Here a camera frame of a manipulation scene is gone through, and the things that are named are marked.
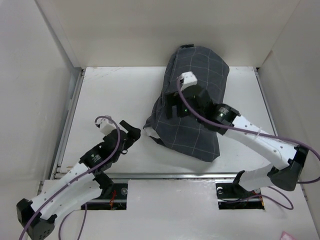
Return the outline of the white pillow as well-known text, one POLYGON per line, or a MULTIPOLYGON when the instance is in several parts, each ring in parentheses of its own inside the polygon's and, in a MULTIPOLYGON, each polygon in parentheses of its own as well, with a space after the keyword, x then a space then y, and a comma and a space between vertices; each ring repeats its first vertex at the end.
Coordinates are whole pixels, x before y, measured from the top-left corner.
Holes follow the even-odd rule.
POLYGON ((156 138, 156 139, 160 138, 158 133, 152 127, 146 127, 146 128, 144 128, 144 131, 146 132, 146 134, 149 137, 153 137, 153 138, 156 138))

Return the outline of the dark grey checked pillowcase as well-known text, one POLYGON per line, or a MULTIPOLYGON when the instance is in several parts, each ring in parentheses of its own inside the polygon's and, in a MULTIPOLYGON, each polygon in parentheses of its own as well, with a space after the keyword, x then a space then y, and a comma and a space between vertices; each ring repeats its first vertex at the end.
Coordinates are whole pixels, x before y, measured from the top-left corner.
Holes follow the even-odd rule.
POLYGON ((177 91, 177 78, 185 72, 193 72, 197 83, 207 89, 215 103, 223 102, 230 72, 227 63, 209 48, 182 45, 169 59, 160 96, 143 129, 152 127, 157 132, 160 138, 150 137, 157 144, 211 163, 220 156, 217 134, 191 116, 167 119, 165 114, 165 95, 177 91))

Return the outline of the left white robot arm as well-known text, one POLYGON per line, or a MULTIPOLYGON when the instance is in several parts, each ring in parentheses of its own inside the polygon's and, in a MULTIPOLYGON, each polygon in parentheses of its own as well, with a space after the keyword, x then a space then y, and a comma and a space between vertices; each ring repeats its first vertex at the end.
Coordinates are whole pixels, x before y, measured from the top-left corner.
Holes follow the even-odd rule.
POLYGON ((23 230, 19 236, 44 240, 65 216, 96 198, 111 195, 114 183, 105 174, 121 155, 140 139, 141 130, 122 120, 98 116, 95 125, 103 133, 102 142, 88 150, 51 188, 16 205, 17 219, 23 230))

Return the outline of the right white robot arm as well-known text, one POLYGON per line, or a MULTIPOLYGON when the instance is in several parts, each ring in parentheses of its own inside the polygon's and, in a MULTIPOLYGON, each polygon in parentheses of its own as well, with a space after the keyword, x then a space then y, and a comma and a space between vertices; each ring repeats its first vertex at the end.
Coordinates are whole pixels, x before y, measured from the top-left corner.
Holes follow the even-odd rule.
POLYGON ((192 85, 181 93, 166 94, 165 114, 173 117, 173 108, 179 118, 192 116, 206 129, 242 143, 269 161, 269 165, 251 171, 240 171, 231 185, 233 194, 243 197, 249 191, 276 186, 291 192, 296 188, 309 150, 290 144, 260 130, 236 109, 224 103, 214 103, 208 91, 192 85))

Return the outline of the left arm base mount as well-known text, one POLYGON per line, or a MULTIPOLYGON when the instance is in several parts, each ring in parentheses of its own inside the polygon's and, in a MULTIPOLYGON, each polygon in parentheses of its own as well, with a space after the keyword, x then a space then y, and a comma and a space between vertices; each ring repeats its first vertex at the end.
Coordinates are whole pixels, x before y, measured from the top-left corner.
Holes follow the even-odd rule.
POLYGON ((92 211, 122 211, 127 209, 128 180, 111 179, 107 175, 101 177, 102 192, 99 197, 86 203, 92 211))

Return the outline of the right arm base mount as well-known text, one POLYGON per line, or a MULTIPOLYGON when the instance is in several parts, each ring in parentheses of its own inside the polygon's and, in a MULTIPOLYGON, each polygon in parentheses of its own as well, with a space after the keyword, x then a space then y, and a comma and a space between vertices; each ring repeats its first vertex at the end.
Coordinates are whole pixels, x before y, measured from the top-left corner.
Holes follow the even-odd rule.
POLYGON ((218 180, 215 182, 217 204, 219 210, 264 210, 261 190, 247 191, 239 185, 240 171, 234 180, 218 180))

